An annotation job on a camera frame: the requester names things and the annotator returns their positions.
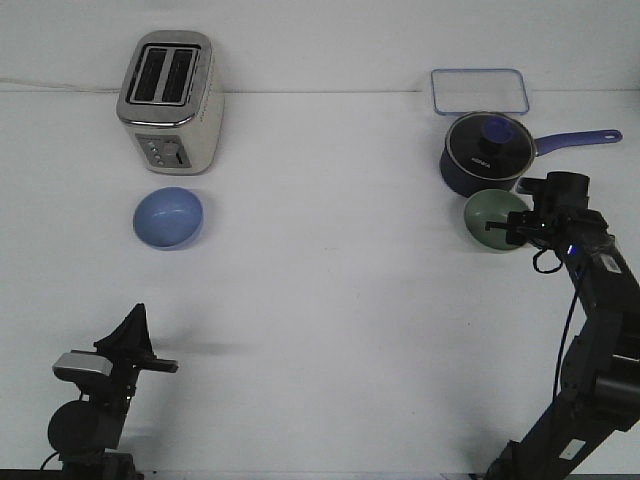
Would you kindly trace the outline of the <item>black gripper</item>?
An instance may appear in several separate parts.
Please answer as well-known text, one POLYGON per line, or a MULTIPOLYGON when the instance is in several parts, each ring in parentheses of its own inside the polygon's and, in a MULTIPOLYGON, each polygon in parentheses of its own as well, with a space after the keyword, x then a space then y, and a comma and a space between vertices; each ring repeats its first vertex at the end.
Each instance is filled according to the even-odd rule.
POLYGON ((97 380, 93 395, 133 395, 141 371, 176 373, 178 362, 158 357, 151 344, 146 308, 136 304, 116 329, 94 343, 96 354, 112 364, 110 373, 97 380))
POLYGON ((536 248, 560 248, 570 241, 569 217, 568 209, 543 216, 534 211, 513 211, 504 222, 486 221, 484 230, 504 231, 504 240, 510 245, 531 244, 536 248))

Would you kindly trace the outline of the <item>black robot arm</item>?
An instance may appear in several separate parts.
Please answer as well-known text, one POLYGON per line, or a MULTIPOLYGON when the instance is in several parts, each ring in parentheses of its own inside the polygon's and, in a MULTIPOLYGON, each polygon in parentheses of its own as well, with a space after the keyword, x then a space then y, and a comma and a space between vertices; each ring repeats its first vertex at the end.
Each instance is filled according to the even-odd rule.
POLYGON ((146 307, 136 304, 92 351, 71 350, 52 366, 54 376, 74 384, 77 400, 59 407, 47 436, 62 462, 63 479, 142 479, 133 456, 117 451, 142 371, 175 373, 175 360, 156 356, 146 307))
POLYGON ((488 467, 488 479, 565 479, 612 433, 639 420, 639 284, 602 214, 588 207, 589 179, 551 172, 521 178, 530 211, 511 212, 501 229, 512 245, 551 251, 574 285, 586 315, 580 333, 563 340, 553 398, 519 441, 488 467))

